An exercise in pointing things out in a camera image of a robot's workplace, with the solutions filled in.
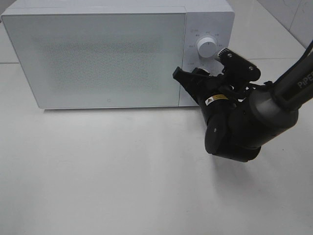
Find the table surface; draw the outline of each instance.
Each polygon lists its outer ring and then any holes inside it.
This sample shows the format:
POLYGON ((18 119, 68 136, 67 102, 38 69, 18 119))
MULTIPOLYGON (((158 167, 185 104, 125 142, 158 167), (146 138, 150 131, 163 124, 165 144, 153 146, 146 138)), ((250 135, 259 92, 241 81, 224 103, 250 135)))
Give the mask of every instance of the table surface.
MULTIPOLYGON (((230 48, 275 80, 304 48, 231 0, 230 48)), ((1 235, 311 235, 313 102, 243 164, 208 155, 199 108, 40 110, 0 24, 1 235)))

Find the microwave oven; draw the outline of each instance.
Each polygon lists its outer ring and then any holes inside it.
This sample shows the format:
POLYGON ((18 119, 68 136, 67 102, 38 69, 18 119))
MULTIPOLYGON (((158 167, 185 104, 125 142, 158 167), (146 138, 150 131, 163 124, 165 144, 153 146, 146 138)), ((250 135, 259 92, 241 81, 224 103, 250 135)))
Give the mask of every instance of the microwave oven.
POLYGON ((226 0, 17 0, 2 14, 39 108, 194 106, 172 74, 215 74, 226 0))

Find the warning label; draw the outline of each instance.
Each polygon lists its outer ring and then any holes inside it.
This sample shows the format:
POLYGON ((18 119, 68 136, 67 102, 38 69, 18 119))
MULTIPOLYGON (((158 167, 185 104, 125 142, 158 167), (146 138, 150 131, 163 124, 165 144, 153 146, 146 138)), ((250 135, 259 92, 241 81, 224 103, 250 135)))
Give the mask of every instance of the warning label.
POLYGON ((209 99, 205 101, 205 104, 208 106, 210 103, 214 102, 215 100, 219 99, 227 99, 227 97, 223 94, 216 94, 214 96, 211 96, 209 99))

